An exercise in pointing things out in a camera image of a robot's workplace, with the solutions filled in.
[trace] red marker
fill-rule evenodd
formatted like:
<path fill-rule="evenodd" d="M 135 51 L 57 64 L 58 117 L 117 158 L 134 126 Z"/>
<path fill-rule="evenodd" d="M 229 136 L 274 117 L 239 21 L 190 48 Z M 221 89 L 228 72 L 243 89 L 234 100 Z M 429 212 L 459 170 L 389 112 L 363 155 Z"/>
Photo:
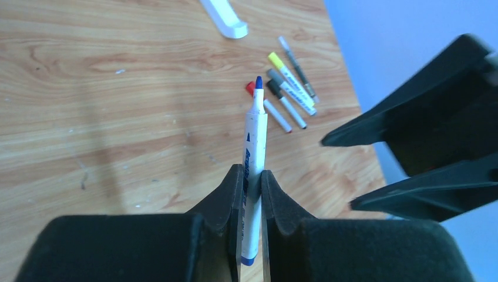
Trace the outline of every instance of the red marker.
<path fill-rule="evenodd" d="M 256 84 L 254 83 L 254 81 L 251 81 L 245 86 L 245 89 L 252 96 L 255 87 Z M 292 126 L 284 119 L 284 117 L 277 111 L 277 109 L 273 106 L 273 104 L 270 101 L 268 101 L 268 99 L 265 98 L 263 100 L 263 106 L 268 111 L 268 113 L 270 113 L 275 118 L 278 124 L 282 126 L 285 132 L 287 133 L 292 132 Z"/>

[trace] yellow marker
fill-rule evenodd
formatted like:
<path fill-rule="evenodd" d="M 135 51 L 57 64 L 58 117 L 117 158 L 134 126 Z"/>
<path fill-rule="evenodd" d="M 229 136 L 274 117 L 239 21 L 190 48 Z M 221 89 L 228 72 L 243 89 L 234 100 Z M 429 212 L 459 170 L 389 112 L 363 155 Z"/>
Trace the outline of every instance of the yellow marker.
<path fill-rule="evenodd" d="M 285 77 L 289 84 L 296 90 L 298 95 L 301 97 L 302 101 L 308 106 L 313 107 L 315 102 L 310 98 L 308 92 L 304 90 L 302 85 L 296 79 L 296 77 L 292 74 L 288 67 L 282 62 L 282 60 L 275 54 L 275 52 L 271 52 L 268 55 L 268 60 L 275 66 L 276 69 Z"/>

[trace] wooden surface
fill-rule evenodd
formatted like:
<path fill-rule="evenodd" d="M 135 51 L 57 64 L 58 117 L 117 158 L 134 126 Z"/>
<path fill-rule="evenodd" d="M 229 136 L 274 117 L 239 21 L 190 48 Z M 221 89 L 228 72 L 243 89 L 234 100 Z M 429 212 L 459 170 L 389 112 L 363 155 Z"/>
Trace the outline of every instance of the wooden surface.
<path fill-rule="evenodd" d="M 269 118 L 266 167 L 318 217 L 379 216 L 348 209 L 383 185 L 373 148 L 318 144 L 360 114 L 324 4 L 267 2 L 232 1 L 250 33 L 231 41 L 197 0 L 0 0 L 1 281 L 54 217 L 181 213 L 210 193 L 241 163 L 244 86 L 285 58 L 279 35 L 322 102 L 290 135 Z M 262 277 L 261 257 L 243 268 Z"/>

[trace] marker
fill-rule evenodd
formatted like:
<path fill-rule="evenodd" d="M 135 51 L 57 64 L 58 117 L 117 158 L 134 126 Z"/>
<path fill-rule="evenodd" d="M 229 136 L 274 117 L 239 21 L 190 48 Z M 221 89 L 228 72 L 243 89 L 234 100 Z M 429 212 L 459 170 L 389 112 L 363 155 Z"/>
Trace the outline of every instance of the marker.
<path fill-rule="evenodd" d="M 261 172 L 264 169 L 268 125 L 263 95 L 263 80 L 258 76 L 253 106 L 245 114 L 241 262 L 246 266 L 254 263 L 260 239 Z"/>
<path fill-rule="evenodd" d="M 308 92 L 304 90 L 299 81 L 297 81 L 297 78 L 295 78 L 295 76 L 292 74 L 289 68 L 284 65 L 282 60 L 277 56 L 277 54 L 275 54 L 275 52 L 271 52 L 268 55 L 268 60 L 270 60 L 270 62 L 273 63 L 275 68 L 277 68 L 278 71 L 280 71 L 280 73 L 284 76 L 284 78 L 297 91 L 297 93 L 302 97 L 306 105 L 310 107 L 315 105 L 315 102 L 313 102 L 313 99 L 311 99 Z"/>
<path fill-rule="evenodd" d="M 282 105 L 284 105 L 284 107 L 287 109 L 287 112 L 289 112 L 292 118 L 296 121 L 297 125 L 302 129 L 306 129 L 306 123 L 291 105 L 289 100 L 287 100 L 287 98 L 285 98 L 284 95 L 280 93 L 280 87 L 278 86 L 278 84 L 273 79 L 270 79 L 270 81 L 266 83 L 266 86 L 270 89 L 271 93 L 278 98 Z"/>
<path fill-rule="evenodd" d="M 285 39 L 284 39 L 283 36 L 280 36 L 278 38 L 278 40 L 280 41 L 280 45 L 282 45 L 282 48 L 284 48 L 285 54 L 289 58 L 289 61 L 291 61 L 291 64 L 294 67 L 297 75 L 301 79 L 302 84 L 304 84 L 304 87 L 306 87 L 306 90 L 308 91 L 308 94 L 311 97 L 311 99 L 313 99 L 313 101 L 315 101 L 315 103 L 320 102 L 320 100 L 318 99 L 317 94 L 313 90 L 313 87 L 311 87 L 311 84 L 309 84 L 308 79 L 306 78 L 306 76 L 304 75 L 304 72 L 302 72 L 301 67 L 297 63 L 297 61 L 296 61 L 296 59 L 294 57 L 294 53 L 291 51 L 291 48 L 289 47 L 289 44 L 287 44 L 287 42 L 285 41 Z"/>
<path fill-rule="evenodd" d="M 254 83 L 254 81 L 249 82 L 245 86 L 247 93 L 251 94 L 251 97 L 253 96 L 255 86 L 256 84 Z M 292 133 L 292 126 L 285 120 L 285 118 L 278 112 L 275 106 L 273 106 L 273 104 L 268 99 L 265 98 L 263 100 L 263 106 L 275 118 L 278 124 L 282 126 L 286 133 Z"/>
<path fill-rule="evenodd" d="M 277 84 L 278 86 L 283 89 L 285 92 L 287 92 L 287 94 L 289 94 L 289 96 L 298 104 L 300 105 L 300 107 L 305 110 L 310 116 L 314 116 L 317 114 L 317 110 L 315 110 L 315 108 L 313 108 L 313 106 L 308 106 L 303 98 L 301 98 L 301 95 L 298 95 L 297 92 L 294 90 L 294 88 L 292 88 L 289 83 L 287 83 L 287 81 L 285 81 L 279 74 L 276 70 L 274 69 L 269 69 L 268 72 L 267 72 L 267 75 L 273 79 Z"/>

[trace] blue marker end cap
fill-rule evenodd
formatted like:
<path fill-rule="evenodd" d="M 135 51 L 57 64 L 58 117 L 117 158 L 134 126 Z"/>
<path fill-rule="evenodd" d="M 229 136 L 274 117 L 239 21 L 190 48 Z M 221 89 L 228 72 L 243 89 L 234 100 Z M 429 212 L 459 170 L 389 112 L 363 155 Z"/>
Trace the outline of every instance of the blue marker end cap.
<path fill-rule="evenodd" d="M 263 89 L 263 78 L 260 76 L 256 78 L 256 89 Z"/>
<path fill-rule="evenodd" d="M 245 266 L 252 266 L 255 258 L 256 257 L 253 258 L 240 257 L 240 262 Z"/>

